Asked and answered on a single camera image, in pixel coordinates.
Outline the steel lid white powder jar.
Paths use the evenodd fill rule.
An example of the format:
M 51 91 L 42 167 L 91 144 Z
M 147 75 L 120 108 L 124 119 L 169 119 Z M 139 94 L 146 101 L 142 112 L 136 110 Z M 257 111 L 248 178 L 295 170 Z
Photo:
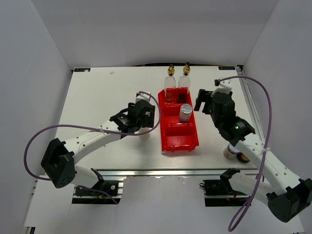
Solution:
M 149 131 L 149 128 L 141 128 L 138 133 L 140 134 L 140 139 L 148 139 L 150 136 L 150 133 L 146 133 L 147 131 Z

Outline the blue label white shaker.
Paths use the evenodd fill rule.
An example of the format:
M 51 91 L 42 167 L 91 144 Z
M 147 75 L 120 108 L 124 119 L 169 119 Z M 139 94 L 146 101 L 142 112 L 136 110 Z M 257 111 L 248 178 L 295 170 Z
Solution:
M 182 104 L 180 107 L 180 112 L 179 112 L 179 122 L 188 122 L 191 118 L 191 115 L 193 113 L 193 107 L 190 104 Z

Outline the dark sauce cruet bottle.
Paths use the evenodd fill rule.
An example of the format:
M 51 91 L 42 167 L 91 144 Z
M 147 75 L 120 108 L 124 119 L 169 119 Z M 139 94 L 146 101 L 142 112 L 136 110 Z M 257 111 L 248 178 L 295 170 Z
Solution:
M 186 62 L 185 66 L 183 67 L 183 75 L 179 78 L 178 81 L 178 103 L 185 103 L 187 99 L 187 94 L 189 92 L 189 88 L 191 85 L 189 73 L 191 71 L 190 63 Z

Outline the clear glass cruet bottle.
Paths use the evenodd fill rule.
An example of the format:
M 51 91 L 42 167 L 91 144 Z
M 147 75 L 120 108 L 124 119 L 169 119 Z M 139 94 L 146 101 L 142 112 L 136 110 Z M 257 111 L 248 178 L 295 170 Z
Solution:
M 167 73 L 168 75 L 164 82 L 165 103 L 171 104 L 174 102 L 176 88 L 175 67 L 172 64 L 170 64 Z

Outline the white lid spice jar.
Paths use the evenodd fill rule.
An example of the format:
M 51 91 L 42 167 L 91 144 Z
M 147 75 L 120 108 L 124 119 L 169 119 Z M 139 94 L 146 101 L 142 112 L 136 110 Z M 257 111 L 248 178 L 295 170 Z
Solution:
M 223 155 L 227 159 L 234 159 L 240 153 L 240 151 L 235 148 L 232 144 L 228 144 L 228 146 L 223 150 Z

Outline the red lid dark jar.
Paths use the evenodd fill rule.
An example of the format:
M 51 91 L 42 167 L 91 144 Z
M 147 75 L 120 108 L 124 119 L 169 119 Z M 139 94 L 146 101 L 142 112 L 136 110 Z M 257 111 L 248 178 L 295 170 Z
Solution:
M 239 162 L 244 163 L 244 164 L 250 162 L 249 158 L 246 157 L 243 153 L 239 153 L 239 154 L 236 156 L 236 158 L 237 158 L 237 160 L 238 160 Z

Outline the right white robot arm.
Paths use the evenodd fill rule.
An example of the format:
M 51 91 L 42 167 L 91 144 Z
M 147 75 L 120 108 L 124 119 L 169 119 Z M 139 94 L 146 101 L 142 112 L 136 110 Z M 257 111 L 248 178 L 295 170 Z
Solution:
M 235 112 L 232 93 L 199 90 L 195 111 L 204 104 L 203 113 L 210 115 L 219 134 L 244 154 L 264 175 L 255 198 L 268 206 L 282 222 L 289 222 L 311 205 L 312 180 L 301 179 L 289 170 L 272 152 L 264 148 L 255 129 Z

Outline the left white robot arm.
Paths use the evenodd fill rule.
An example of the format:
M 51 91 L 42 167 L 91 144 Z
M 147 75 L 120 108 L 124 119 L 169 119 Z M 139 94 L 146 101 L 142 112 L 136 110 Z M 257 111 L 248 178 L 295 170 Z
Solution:
M 149 102 L 130 103 L 128 108 L 110 117 L 98 129 L 65 141 L 51 140 L 41 166 L 56 188 L 76 184 L 97 195 L 103 189 L 102 175 L 94 168 L 78 166 L 78 162 L 100 147 L 135 135 L 141 128 L 152 128 L 154 116 L 155 106 Z

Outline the right blue table sticker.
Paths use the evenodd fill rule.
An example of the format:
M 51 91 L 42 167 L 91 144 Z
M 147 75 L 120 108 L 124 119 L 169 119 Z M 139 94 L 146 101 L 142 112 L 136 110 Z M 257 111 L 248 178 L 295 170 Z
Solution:
M 236 70 L 234 66 L 219 66 L 219 70 Z

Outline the blue table sticker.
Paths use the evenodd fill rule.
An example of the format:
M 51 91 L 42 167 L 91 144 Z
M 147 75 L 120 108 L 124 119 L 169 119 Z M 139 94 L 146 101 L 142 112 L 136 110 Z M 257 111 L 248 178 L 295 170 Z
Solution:
M 219 66 L 219 70 L 236 70 L 234 66 Z
M 74 72 L 90 72 L 91 68 L 75 68 Z

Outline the red plastic divided bin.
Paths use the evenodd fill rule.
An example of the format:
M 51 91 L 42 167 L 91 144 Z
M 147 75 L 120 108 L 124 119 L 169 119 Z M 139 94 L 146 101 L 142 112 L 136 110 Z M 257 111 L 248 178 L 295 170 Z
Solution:
M 177 88 L 174 103 L 172 104 L 165 103 L 164 90 L 158 93 L 158 102 L 161 109 L 160 135 L 162 151 L 193 151 L 199 145 L 194 113 L 191 113 L 187 122 L 179 120 L 182 104 L 177 103 L 177 97 L 180 92 Z

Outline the left blue table sticker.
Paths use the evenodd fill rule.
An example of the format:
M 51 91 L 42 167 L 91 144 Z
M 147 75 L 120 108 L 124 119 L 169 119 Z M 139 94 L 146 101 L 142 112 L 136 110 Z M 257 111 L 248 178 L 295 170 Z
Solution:
M 74 72 L 90 72 L 91 68 L 75 68 Z

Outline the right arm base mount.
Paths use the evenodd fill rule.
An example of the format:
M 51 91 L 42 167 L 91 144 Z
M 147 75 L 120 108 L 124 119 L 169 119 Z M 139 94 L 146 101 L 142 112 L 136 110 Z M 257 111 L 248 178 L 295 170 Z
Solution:
M 207 179 L 199 184 L 204 192 L 206 207 L 239 207 L 247 201 L 249 196 L 234 190 L 229 182 L 239 172 L 239 169 L 230 168 L 219 179 Z

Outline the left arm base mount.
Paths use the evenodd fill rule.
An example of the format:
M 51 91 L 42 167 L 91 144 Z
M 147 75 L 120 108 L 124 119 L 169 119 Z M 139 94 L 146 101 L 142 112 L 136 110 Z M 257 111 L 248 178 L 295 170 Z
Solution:
M 86 205 L 117 205 L 122 195 L 122 180 L 105 176 L 96 169 L 77 167 L 72 203 Z

